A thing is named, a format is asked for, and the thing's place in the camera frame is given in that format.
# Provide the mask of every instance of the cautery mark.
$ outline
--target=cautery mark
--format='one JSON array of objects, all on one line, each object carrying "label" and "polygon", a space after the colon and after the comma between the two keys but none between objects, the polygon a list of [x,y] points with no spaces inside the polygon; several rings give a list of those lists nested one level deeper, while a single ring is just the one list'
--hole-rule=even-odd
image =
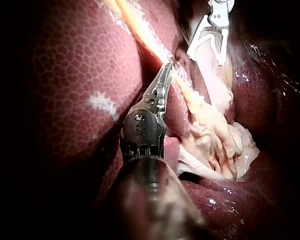
[{"label": "cautery mark", "polygon": [[101,93],[99,91],[94,92],[94,94],[88,99],[88,102],[94,109],[103,110],[109,113],[114,121],[118,121],[119,116],[117,114],[115,103],[110,99],[110,97],[106,97],[105,93]]}]

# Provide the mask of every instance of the white burn mark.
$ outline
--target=white burn mark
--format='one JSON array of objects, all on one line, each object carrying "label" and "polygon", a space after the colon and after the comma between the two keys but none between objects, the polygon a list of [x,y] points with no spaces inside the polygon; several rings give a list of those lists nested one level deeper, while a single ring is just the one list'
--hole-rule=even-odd
[{"label": "white burn mark", "polygon": [[102,0],[94,0],[95,4],[100,8],[103,9],[104,11],[106,11],[113,23],[117,24],[120,28],[122,28],[124,31],[126,31],[129,35],[131,34],[131,31],[129,30],[128,26],[126,25],[126,23],[121,19],[120,16],[118,16],[116,13],[113,13],[113,11],[111,11],[108,6],[102,1]]},{"label": "white burn mark", "polygon": [[109,97],[106,97],[104,93],[99,91],[94,92],[94,94],[88,99],[88,102],[94,109],[100,109],[109,113],[114,121],[119,119],[115,103]]}]

